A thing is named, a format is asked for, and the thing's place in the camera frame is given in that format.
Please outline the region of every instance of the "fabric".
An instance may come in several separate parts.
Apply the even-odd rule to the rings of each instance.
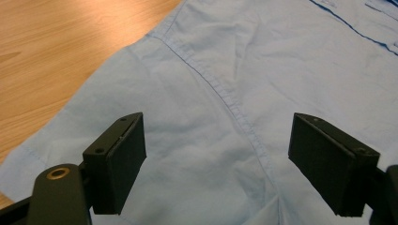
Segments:
[[[377,8],[381,8],[377,0],[310,1],[330,12],[363,38],[368,38],[392,53],[398,54],[398,46],[395,44],[398,41],[398,22],[394,18],[396,15],[394,5],[390,4],[389,9],[384,6],[380,12],[372,7],[366,7],[366,5],[377,5]]]
[[[367,0],[366,6],[385,13],[398,22],[398,7],[385,0]]]
[[[390,0],[391,3],[393,3],[396,7],[398,7],[398,0]]]
[[[397,71],[394,52],[314,2],[187,0],[11,152],[0,190],[29,196],[40,172],[79,164],[115,119],[143,112],[147,159],[121,216],[96,225],[368,224],[369,208],[336,217],[287,158],[293,113],[370,145],[385,170],[398,163]]]

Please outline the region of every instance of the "stitching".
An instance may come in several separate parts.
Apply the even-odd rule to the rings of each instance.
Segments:
[[[265,146],[259,141],[258,136],[254,132],[253,126],[249,123],[247,117],[241,112],[241,109],[238,107],[237,101],[232,97],[232,95],[228,91],[225,90],[222,84],[214,76],[208,73],[203,67],[201,67],[198,63],[196,63],[196,61],[194,61],[192,57],[190,57],[190,55],[193,55],[192,52],[190,52],[189,50],[187,50],[187,52],[182,51],[180,48],[177,47],[174,41],[172,41],[168,37],[161,36],[160,34],[152,33],[149,36],[160,40],[173,53],[175,53],[177,57],[179,57],[185,64],[187,64],[187,66],[196,71],[205,80],[205,82],[207,82],[210,85],[210,87],[214,90],[214,92],[220,97],[222,102],[225,104],[229,112],[233,115],[239,127],[247,135],[264,173],[268,176],[269,181],[275,187],[275,191],[277,192],[278,195],[278,219],[279,219],[278,224],[283,224],[281,199],[279,198],[281,195],[279,193],[277,181],[274,179],[273,166],[272,163],[270,162],[270,156]]]
[[[166,32],[164,32],[164,34],[163,34],[164,36],[166,36],[169,33],[170,29],[172,28],[173,24],[176,21],[176,18],[178,16],[179,12],[185,6],[186,3],[187,3],[187,0],[183,1],[182,4],[178,6],[178,10],[177,10],[176,14],[173,16],[174,18],[173,18],[172,22],[170,22],[169,27],[167,28]]]

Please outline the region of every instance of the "wooden table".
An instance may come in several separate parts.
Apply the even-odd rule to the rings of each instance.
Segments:
[[[0,1],[0,163],[106,58],[141,38],[179,2]],[[11,203],[0,193],[0,208]]]

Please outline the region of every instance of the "black plastic part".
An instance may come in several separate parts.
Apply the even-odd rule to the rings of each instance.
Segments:
[[[330,123],[295,113],[289,158],[336,215],[360,217],[380,154]]]
[[[78,166],[58,165],[37,177],[26,224],[91,224]]]
[[[120,214],[146,158],[143,114],[114,122],[83,153],[96,214]]]
[[[27,211],[29,209],[30,197],[16,202],[0,210],[0,224],[24,225],[26,224]]]
[[[387,175],[376,169],[375,173],[368,177],[366,182],[367,190],[366,203],[374,209],[371,225],[393,224],[389,201],[386,192]]]
[[[84,162],[82,162],[79,165],[79,170],[80,170],[80,175],[82,177],[82,182],[84,186],[84,195],[85,195],[85,202],[88,206],[88,208],[91,208],[93,206],[93,198],[92,198],[92,193],[91,190],[93,189],[93,184],[91,182],[90,177],[88,177],[87,172],[85,170]]]
[[[398,224],[398,165],[387,168],[385,193],[394,224]]]

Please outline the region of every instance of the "wood grain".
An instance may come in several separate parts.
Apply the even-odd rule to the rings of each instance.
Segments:
[[[0,1],[0,163],[106,58],[141,38],[179,2]],[[0,208],[11,203],[0,193]]]

